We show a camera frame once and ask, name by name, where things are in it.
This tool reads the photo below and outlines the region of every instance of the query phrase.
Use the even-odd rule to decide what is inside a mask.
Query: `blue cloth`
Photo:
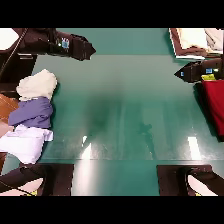
[[[21,101],[19,108],[10,113],[8,123],[11,126],[23,124],[26,127],[49,128],[52,113],[53,107],[46,97]]]

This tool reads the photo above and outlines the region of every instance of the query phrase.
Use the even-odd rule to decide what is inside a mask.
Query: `red cloth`
[[[224,136],[224,80],[202,81],[219,136]]]

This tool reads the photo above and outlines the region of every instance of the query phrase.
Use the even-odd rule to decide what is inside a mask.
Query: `green table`
[[[83,62],[39,56],[33,71],[59,81],[41,162],[75,163],[73,195],[158,195],[157,164],[200,160],[224,176],[224,145],[193,85],[173,75],[187,62],[174,58],[167,29],[60,30],[97,50]]]

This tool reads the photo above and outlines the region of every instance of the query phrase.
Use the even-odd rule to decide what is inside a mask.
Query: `pile of clothes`
[[[35,164],[40,158],[45,141],[53,140],[50,117],[53,113],[51,98],[57,79],[46,69],[20,80],[16,88],[19,108],[9,115],[8,131],[0,138],[0,152],[16,156],[24,164]]]
[[[196,90],[206,118],[216,128],[220,141],[224,141],[224,80],[202,81]]]
[[[176,58],[205,59],[223,52],[223,30],[216,28],[169,28]]]

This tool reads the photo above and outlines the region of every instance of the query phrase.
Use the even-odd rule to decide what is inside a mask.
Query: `cable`
[[[6,66],[9,64],[9,61],[11,60],[11,58],[15,55],[18,47],[19,47],[19,44],[21,43],[21,41],[23,40],[23,38],[25,37],[27,31],[28,31],[29,28],[25,28],[24,32],[22,33],[21,37],[19,38],[14,50],[12,51],[11,55],[9,56],[9,58],[7,59],[6,63],[2,66],[1,68],[1,71],[0,71],[0,81],[1,81],[1,77],[2,77],[2,74],[3,72],[5,71],[6,69]]]
[[[0,183],[3,184],[4,186],[10,188],[10,189],[17,190],[17,191],[21,191],[21,192],[26,193],[26,194],[28,194],[28,195],[30,195],[30,196],[34,196],[34,195],[31,194],[30,192],[21,190],[21,189],[19,189],[18,187],[11,187],[11,186],[9,186],[8,184],[4,183],[4,182],[1,181],[1,180],[0,180]]]

